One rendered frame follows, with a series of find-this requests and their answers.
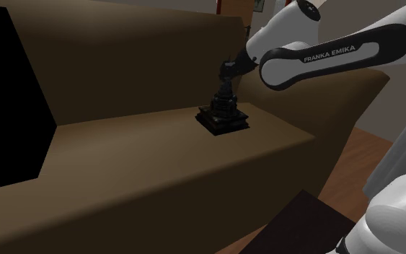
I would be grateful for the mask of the black tiered temple figure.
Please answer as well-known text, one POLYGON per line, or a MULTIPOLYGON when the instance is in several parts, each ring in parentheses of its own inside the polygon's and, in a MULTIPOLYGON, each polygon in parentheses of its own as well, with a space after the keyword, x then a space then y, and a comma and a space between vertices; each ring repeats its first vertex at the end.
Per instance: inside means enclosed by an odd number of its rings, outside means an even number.
POLYGON ((195 119, 214 136, 249 128, 248 115, 237 107, 230 78, 223 79, 210 104, 200 106, 195 119))

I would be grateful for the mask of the brown sofa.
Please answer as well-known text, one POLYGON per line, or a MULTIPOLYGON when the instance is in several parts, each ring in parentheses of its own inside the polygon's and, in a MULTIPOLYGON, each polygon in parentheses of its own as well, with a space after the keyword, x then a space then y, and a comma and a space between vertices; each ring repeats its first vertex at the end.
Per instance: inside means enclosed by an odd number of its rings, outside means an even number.
POLYGON ((195 115, 244 45, 239 17, 94 0, 0 0, 57 125, 37 178, 0 187, 0 254, 214 254, 320 193, 388 76, 275 92, 233 81, 249 128, 195 115))

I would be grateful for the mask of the dark robot stand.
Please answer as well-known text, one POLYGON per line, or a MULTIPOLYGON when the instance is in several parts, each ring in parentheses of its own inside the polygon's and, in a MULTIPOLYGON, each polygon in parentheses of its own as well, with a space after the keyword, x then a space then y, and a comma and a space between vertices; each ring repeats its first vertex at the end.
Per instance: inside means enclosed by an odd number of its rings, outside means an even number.
POLYGON ((301 190, 239 254, 326 254, 355 224, 301 190))

